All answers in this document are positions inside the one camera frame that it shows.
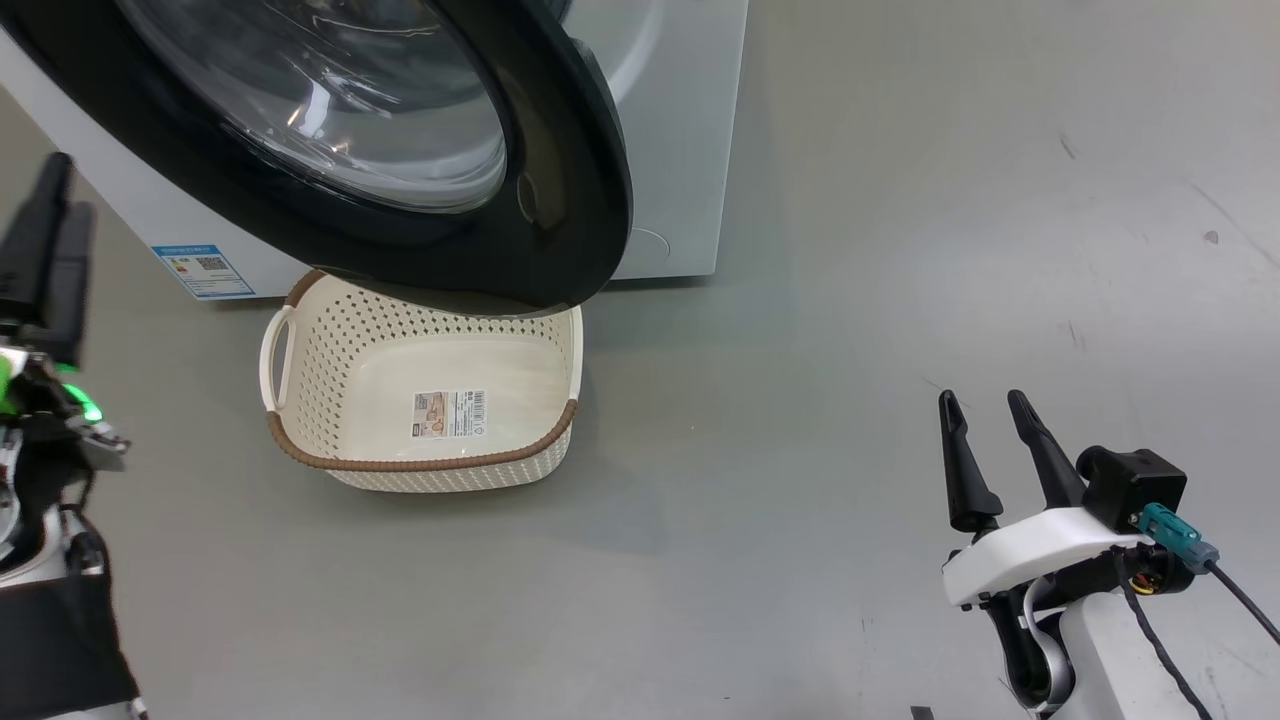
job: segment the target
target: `door glass window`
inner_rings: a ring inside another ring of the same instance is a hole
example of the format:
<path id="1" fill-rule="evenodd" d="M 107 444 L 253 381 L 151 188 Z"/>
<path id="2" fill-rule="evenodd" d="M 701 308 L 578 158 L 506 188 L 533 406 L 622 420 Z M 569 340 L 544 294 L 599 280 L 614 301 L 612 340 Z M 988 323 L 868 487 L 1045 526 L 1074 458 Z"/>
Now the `door glass window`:
<path id="1" fill-rule="evenodd" d="M 428 0 L 118 3 L 248 138 L 330 184 L 461 211 L 503 179 L 498 114 Z"/>

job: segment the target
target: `floor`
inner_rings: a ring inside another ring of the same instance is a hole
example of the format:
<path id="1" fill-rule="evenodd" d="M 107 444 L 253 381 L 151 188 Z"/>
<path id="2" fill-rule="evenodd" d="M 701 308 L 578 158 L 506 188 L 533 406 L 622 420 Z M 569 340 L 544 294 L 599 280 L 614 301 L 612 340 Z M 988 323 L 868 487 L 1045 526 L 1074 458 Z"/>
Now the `floor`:
<path id="1" fill-rule="evenodd" d="M 1018 387 L 1073 456 L 1185 469 L 1280 614 L 1277 29 L 1266 0 L 756 0 L 719 270 L 585 306 L 570 456 L 512 491 L 287 459 L 274 304 L 191 300 L 104 208 L 83 384 L 136 447 L 93 516 L 155 716 L 1018 717 L 942 596 L 943 387 L 1006 520 L 1042 503 Z M 49 145 L 0 100 L 8 217 Z M 1215 717 L 1271 714 L 1280 652 L 1222 588 L 1147 606 Z"/>

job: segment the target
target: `basket perforation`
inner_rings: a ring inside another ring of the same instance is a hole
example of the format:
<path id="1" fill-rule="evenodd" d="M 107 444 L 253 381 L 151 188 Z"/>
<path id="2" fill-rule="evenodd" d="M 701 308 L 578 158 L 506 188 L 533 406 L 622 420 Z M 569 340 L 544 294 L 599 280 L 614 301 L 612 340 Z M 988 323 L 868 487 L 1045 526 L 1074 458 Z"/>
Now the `basket perforation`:
<path id="1" fill-rule="evenodd" d="M 529 455 L 517 452 L 521 448 L 511 448 L 509 454 L 494 455 L 493 462 L 476 466 L 383 471 L 378 468 L 379 462 L 342 457 L 340 418 L 352 369 L 360 366 L 362 354 L 384 342 L 521 336 L 553 346 L 564 372 L 580 373 L 581 360 L 575 357 L 575 333 L 581 332 L 576 311 L 536 319 L 466 318 L 407 305 L 329 277 L 311 281 L 307 290 L 293 300 L 297 302 L 292 316 L 297 340 L 276 439 L 282 441 L 283 434 L 282 447 L 301 461 L 324 468 L 342 482 L 365 489 L 458 492 L 535 482 L 563 460 L 572 429 L 564 419 L 558 428 L 548 428 L 548 437 L 535 443 L 538 450 L 530 450 Z M 576 388 L 576 379 L 571 384 Z M 572 400 L 576 397 L 570 400 L 564 415 L 568 420 L 572 419 L 571 409 L 576 407 Z M 297 452 L 291 451 L 288 445 L 294 446 Z"/>

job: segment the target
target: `product label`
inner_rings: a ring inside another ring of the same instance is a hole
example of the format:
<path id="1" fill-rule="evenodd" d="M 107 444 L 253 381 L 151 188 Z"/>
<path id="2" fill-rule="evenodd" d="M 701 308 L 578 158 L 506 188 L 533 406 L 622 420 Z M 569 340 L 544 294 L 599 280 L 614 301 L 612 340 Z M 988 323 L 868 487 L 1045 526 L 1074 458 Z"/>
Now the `product label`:
<path id="1" fill-rule="evenodd" d="M 486 421 L 483 389 L 413 395 L 412 434 L 416 438 L 480 437 Z"/>
<path id="2" fill-rule="evenodd" d="M 255 295 L 216 245 L 165 245 L 152 247 L 182 284 L 200 299 Z"/>

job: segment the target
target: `white plastic basket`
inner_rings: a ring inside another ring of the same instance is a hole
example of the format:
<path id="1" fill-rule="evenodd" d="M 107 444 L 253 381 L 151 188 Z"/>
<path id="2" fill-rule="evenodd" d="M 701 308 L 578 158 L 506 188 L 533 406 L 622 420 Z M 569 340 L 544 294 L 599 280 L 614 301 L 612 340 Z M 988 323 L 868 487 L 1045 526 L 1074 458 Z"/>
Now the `white plastic basket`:
<path id="1" fill-rule="evenodd" d="M 285 299 L 259 356 L 280 448 L 349 486 L 387 492 L 545 478 L 568 450 L 581 379 L 577 307 L 529 320 L 466 318 L 320 272 Z"/>

